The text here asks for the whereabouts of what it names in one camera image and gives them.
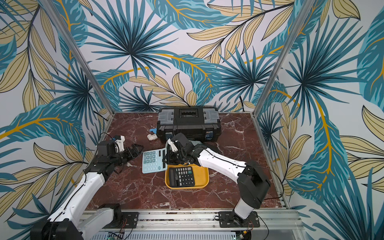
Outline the yellow plastic tray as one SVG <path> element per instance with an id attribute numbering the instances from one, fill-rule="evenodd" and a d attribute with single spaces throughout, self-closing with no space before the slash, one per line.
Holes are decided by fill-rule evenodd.
<path id="1" fill-rule="evenodd" d="M 195 177 L 195 186 L 194 187 L 189 187 L 189 188 L 172 188 L 169 185 L 169 169 L 170 168 L 179 168 L 179 167 L 192 167 L 193 172 L 194 172 L 194 177 Z M 208 168 L 204 167 L 199 167 L 197 165 L 168 165 L 168 168 L 165 173 L 165 184 L 169 189 L 172 190 L 194 190 L 194 189 L 203 189 L 205 188 L 210 181 L 209 177 L 209 170 Z"/>

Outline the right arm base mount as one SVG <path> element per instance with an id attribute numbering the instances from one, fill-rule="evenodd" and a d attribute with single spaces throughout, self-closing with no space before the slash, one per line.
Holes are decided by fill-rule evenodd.
<path id="1" fill-rule="evenodd" d="M 219 222 L 221 228 L 259 228 L 260 221 L 256 212 L 251 212 L 249 216 L 242 219 L 234 212 L 218 212 L 218 215 L 214 217 Z"/>

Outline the light blue calculator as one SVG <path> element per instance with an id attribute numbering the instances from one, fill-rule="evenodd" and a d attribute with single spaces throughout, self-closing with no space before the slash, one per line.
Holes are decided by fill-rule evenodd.
<path id="1" fill-rule="evenodd" d="M 166 148 L 143 152 L 142 173 L 150 174 L 162 172 L 167 169 L 167 164 L 163 162 L 166 155 Z"/>

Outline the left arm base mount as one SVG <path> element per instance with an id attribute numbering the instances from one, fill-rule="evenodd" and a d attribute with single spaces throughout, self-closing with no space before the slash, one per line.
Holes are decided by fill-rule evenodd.
<path id="1" fill-rule="evenodd" d="M 135 229 L 139 212 L 123 212 L 120 204 L 103 204 L 95 212 L 103 229 Z"/>

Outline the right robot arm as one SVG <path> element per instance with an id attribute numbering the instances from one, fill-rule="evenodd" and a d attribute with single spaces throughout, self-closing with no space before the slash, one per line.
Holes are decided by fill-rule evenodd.
<path id="1" fill-rule="evenodd" d="M 271 187 L 264 167 L 257 162 L 244 162 L 221 155 L 203 144 L 193 144 L 179 133 L 167 140 L 164 161 L 168 165 L 195 164 L 216 171 L 237 183 L 240 196 L 233 209 L 234 219 L 245 220 L 259 209 Z"/>

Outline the black desktop calculator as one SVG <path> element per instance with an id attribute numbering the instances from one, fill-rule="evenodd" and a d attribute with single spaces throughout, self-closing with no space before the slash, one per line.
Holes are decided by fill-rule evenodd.
<path id="1" fill-rule="evenodd" d="M 195 186 L 195 177 L 192 167 L 179 167 L 169 169 L 169 185 L 172 188 L 189 188 Z"/>

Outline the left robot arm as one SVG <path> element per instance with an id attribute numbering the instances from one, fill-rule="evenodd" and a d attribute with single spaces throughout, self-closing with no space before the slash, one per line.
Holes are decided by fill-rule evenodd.
<path id="1" fill-rule="evenodd" d="M 30 230 L 32 240 L 90 240 L 106 226 L 119 228 L 126 223 L 120 204 L 103 204 L 85 221 L 81 216 L 88 204 L 107 182 L 115 168 L 140 156 L 144 147 L 124 147 L 123 137 L 102 141 L 84 170 L 79 185 L 46 220 L 36 222 Z"/>

